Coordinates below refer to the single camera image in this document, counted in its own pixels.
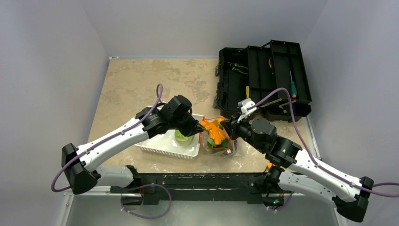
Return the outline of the white radish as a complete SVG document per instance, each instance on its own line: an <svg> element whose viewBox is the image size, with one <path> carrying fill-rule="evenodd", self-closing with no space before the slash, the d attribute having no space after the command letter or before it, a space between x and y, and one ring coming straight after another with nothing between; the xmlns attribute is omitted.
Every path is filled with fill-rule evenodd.
<svg viewBox="0 0 399 226"><path fill-rule="evenodd" d="M216 145L212 142L207 141L206 149L214 155L230 155L233 153L230 141L224 140L220 145Z"/></svg>

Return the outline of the clear zip top bag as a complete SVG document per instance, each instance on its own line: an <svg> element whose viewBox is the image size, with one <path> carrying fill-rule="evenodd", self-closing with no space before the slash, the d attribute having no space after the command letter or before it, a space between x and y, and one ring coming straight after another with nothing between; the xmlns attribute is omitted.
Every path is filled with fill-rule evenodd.
<svg viewBox="0 0 399 226"><path fill-rule="evenodd" d="M212 155L233 155L236 152L236 141L231 140L221 122L223 116L202 117L200 124L205 128L199 135L199 143Z"/></svg>

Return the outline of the white plastic basket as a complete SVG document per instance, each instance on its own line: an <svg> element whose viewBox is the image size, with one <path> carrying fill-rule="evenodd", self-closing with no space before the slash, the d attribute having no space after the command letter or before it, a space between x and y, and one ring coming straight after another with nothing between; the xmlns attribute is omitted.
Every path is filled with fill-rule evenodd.
<svg viewBox="0 0 399 226"><path fill-rule="evenodd" d="M174 157L194 159L199 154L200 133L194 135L194 140L187 146L181 146L175 141L175 130L168 130L165 134L135 144L141 150L171 155Z"/></svg>

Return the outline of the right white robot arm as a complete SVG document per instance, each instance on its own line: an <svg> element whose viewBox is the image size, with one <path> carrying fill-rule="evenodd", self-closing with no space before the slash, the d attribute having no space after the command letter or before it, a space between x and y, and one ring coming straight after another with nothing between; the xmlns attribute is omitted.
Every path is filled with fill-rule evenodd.
<svg viewBox="0 0 399 226"><path fill-rule="evenodd" d="M272 164L263 179L267 190L275 192L280 188L308 195L330 204L348 220L363 221L372 179L353 177L312 159L299 144L279 136L276 127L265 118L249 122L233 116L221 121L221 125L231 139L242 138Z"/></svg>

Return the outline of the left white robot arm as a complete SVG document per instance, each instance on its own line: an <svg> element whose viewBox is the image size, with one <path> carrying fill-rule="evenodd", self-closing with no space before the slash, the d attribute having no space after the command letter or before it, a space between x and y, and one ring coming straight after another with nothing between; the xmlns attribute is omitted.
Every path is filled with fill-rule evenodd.
<svg viewBox="0 0 399 226"><path fill-rule="evenodd" d="M75 146L72 143L62 148L62 169L73 194L83 194L96 186L118 186L128 192L140 188L139 175L134 166L107 167L103 163L121 151L163 135L169 130L178 130L186 137L194 136L205 130L192 116L192 104L184 96L172 97L167 103L157 101L152 107L146 107L121 127L107 135Z"/></svg>

